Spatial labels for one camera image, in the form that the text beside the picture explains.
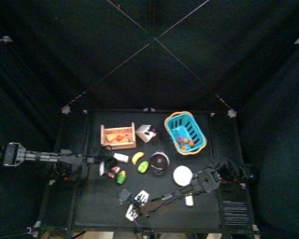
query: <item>toy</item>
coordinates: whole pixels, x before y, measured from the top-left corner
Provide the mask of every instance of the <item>toy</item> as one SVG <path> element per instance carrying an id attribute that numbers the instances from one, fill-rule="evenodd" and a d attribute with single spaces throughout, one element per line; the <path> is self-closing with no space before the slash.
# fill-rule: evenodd
<path id="1" fill-rule="evenodd" d="M 140 193 L 136 195 L 135 199 L 131 201 L 129 207 L 125 212 L 125 217 L 133 221 L 139 214 L 135 211 L 135 206 L 143 206 L 147 203 L 150 194 L 141 190 Z"/>
<path id="2" fill-rule="evenodd" d="M 184 137 L 184 138 L 183 138 L 183 143 L 184 143 L 184 144 L 188 144 L 188 142 L 190 142 L 190 139 Z"/>
<path id="3" fill-rule="evenodd" d="M 143 152 L 137 152 L 132 158 L 132 163 L 136 164 L 137 160 L 144 156 Z"/>
<path id="4" fill-rule="evenodd" d="M 170 159 L 162 150 L 151 156 L 150 164 L 155 174 L 162 175 L 170 165 Z"/>
<path id="5" fill-rule="evenodd" d="M 148 162 L 148 161 L 144 161 L 144 162 L 140 164 L 139 169 L 137 169 L 140 173 L 144 173 L 144 172 L 147 171 L 148 165 L 150 165 L 150 162 Z"/>
<path id="6" fill-rule="evenodd" d="M 107 134 L 105 135 L 105 140 L 111 142 L 116 138 L 116 134 Z"/>
<path id="7" fill-rule="evenodd" d="M 144 141 L 144 143 L 150 142 L 150 140 L 152 139 L 152 137 L 156 136 L 156 134 L 158 131 L 152 125 L 143 124 L 136 130 L 136 135 Z"/>
<path id="8" fill-rule="evenodd" d="M 176 140 L 178 140 L 179 143 L 183 142 L 183 137 L 182 137 L 182 136 L 178 136 L 178 137 L 176 137 Z"/>
<path id="9" fill-rule="evenodd" d="M 120 153 L 115 153 L 113 157 L 119 162 L 128 163 L 128 156 Z"/>
<path id="10" fill-rule="evenodd" d="M 117 141 L 121 141 L 123 139 L 124 139 L 124 137 L 123 137 L 121 135 L 117 135 L 117 136 L 116 136 L 116 140 L 117 140 Z"/>
<path id="11" fill-rule="evenodd" d="M 117 174 L 116 182 L 117 182 L 119 184 L 123 184 L 124 181 L 125 181 L 125 171 L 123 170 L 123 171 L 120 171 L 119 174 Z"/>
<path id="12" fill-rule="evenodd" d="M 195 146 L 195 141 L 194 141 L 194 140 L 191 140 L 191 141 L 188 142 L 188 146 L 191 146 L 191 147 Z"/>
<path id="13" fill-rule="evenodd" d="M 121 168 L 119 166 L 112 167 L 111 171 L 107 172 L 107 175 L 109 177 L 115 178 L 115 176 L 116 176 L 117 172 L 120 171 L 120 169 Z"/>

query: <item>black curtain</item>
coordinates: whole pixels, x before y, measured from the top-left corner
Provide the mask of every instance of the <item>black curtain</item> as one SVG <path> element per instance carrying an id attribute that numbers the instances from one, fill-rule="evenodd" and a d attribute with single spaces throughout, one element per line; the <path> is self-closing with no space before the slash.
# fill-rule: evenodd
<path id="1" fill-rule="evenodd" d="M 204 2 L 2 0 L 0 25 L 60 105 L 238 110 L 294 51 L 299 0 Z"/>
<path id="2" fill-rule="evenodd" d="M 0 29 L 0 38 L 6 35 Z M 32 74 L 17 49 L 0 42 L 0 146 L 18 142 L 53 150 L 60 108 Z M 47 170 L 25 166 L 0 171 L 0 234 L 20 233 L 39 216 Z"/>
<path id="3" fill-rule="evenodd" d="M 299 49 L 239 119 L 244 158 L 259 172 L 252 204 L 261 231 L 265 238 L 299 238 Z"/>

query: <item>plastic basket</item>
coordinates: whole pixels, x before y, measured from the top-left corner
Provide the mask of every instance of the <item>plastic basket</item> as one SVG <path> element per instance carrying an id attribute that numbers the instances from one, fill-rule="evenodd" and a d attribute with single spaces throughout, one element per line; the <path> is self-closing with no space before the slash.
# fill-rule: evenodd
<path id="1" fill-rule="evenodd" d="M 164 127 L 172 137 L 178 153 L 183 155 L 198 154 L 206 147 L 207 140 L 200 131 L 194 115 L 188 111 L 175 112 L 166 120 Z M 195 142 L 194 146 L 183 142 L 187 138 Z"/>

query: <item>black table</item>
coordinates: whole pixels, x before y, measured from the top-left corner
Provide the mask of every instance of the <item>black table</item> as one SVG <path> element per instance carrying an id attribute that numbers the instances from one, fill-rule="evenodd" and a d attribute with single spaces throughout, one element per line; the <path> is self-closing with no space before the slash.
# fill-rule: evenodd
<path id="1" fill-rule="evenodd" d="M 164 129 L 164 120 L 172 112 L 144 113 L 140 111 L 92 110 L 72 112 L 64 116 L 56 145 L 73 152 L 91 154 L 101 143 L 101 125 L 105 128 L 125 127 L 135 122 L 136 129 L 143 124 L 154 125 L 159 135 L 144 143 L 139 137 L 137 147 L 117 149 L 115 152 L 129 156 L 129 163 L 120 163 L 127 172 L 123 186 L 108 176 L 100 176 L 99 165 L 89 168 L 88 180 L 79 189 L 60 185 L 48 186 L 41 217 L 44 228 L 64 228 L 81 231 L 133 231 L 148 229 L 154 232 L 222 232 L 247 234 L 252 238 L 252 208 L 248 188 L 239 186 L 216 190 L 194 198 L 195 205 L 188 207 L 184 200 L 176 201 L 166 213 L 150 218 L 137 217 L 137 223 L 125 218 L 128 204 L 120 204 L 119 194 L 127 187 L 133 195 L 141 190 L 150 193 L 150 200 L 178 188 L 172 174 L 178 166 L 190 167 L 192 172 L 204 168 L 210 162 L 232 160 L 242 162 L 239 137 L 235 119 L 226 113 L 192 112 L 196 124 L 207 138 L 207 146 L 195 155 L 180 155 Z M 140 174 L 131 163 L 136 152 L 144 152 L 141 160 L 162 150 L 170 158 L 170 167 L 160 175 L 148 170 Z"/>

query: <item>toy food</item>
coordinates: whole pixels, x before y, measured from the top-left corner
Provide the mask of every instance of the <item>toy food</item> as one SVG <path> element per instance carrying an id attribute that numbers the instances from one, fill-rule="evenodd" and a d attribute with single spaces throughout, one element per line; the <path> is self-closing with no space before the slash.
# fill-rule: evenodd
<path id="1" fill-rule="evenodd" d="M 140 173 L 144 173 L 146 170 L 148 169 L 148 165 L 150 165 L 150 162 L 148 161 L 144 161 L 140 166 L 139 166 L 139 172 Z"/>
<path id="2" fill-rule="evenodd" d="M 107 134 L 105 135 L 105 139 L 107 139 L 107 141 L 112 141 L 113 139 L 116 138 L 116 134 Z"/>
<path id="3" fill-rule="evenodd" d="M 125 171 L 120 171 L 116 177 L 116 182 L 119 184 L 123 184 L 124 180 L 125 180 Z"/>
<path id="4" fill-rule="evenodd" d="M 121 141 L 123 139 L 124 139 L 124 137 L 123 137 L 121 135 L 117 135 L 117 136 L 116 136 L 116 140 L 117 140 L 117 141 Z"/>
<path id="5" fill-rule="evenodd" d="M 137 152 L 132 158 L 132 163 L 136 164 L 137 160 L 144 156 L 143 152 Z"/>
<path id="6" fill-rule="evenodd" d="M 191 147 L 195 146 L 195 141 L 194 141 L 194 140 L 191 140 L 191 141 L 188 142 L 188 146 L 191 146 Z"/>
<path id="7" fill-rule="evenodd" d="M 190 142 L 188 138 L 183 138 L 183 143 L 187 144 Z"/>
<path id="8" fill-rule="evenodd" d="M 182 141 L 183 141 L 183 137 L 178 136 L 178 142 L 182 142 Z"/>

